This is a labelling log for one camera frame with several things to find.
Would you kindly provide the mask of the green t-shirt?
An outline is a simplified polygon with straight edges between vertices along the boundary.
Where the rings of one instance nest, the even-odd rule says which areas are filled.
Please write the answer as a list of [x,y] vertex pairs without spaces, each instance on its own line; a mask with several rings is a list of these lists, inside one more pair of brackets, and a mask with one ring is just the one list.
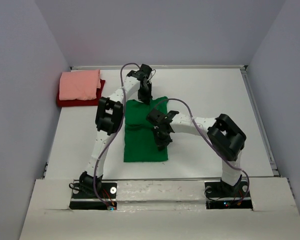
[[124,126],[124,157],[125,163],[154,163],[168,160],[168,150],[159,151],[152,132],[153,125],[146,120],[147,115],[159,104],[157,109],[166,114],[167,97],[152,99],[147,105],[131,99],[126,102]]

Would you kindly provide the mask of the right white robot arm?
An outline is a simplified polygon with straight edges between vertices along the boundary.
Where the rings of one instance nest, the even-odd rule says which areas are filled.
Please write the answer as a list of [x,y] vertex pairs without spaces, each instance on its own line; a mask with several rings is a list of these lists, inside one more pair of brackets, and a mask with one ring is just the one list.
[[222,159],[220,190],[225,196],[232,196],[242,181],[241,154],[247,136],[226,114],[216,118],[202,118],[181,114],[171,110],[163,113],[153,109],[146,120],[153,125],[154,142],[159,151],[173,141],[171,133],[201,136]]

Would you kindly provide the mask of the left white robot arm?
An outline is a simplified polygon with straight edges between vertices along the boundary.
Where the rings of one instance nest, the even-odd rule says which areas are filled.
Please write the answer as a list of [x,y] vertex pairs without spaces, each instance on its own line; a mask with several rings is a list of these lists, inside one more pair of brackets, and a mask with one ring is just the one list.
[[107,97],[101,97],[98,102],[95,117],[96,140],[89,163],[80,175],[78,188],[87,196],[94,198],[100,194],[104,173],[105,159],[110,144],[119,133],[126,111],[126,102],[134,94],[140,102],[149,105],[152,100],[153,69],[146,64],[137,65],[123,78],[120,70],[120,87]]

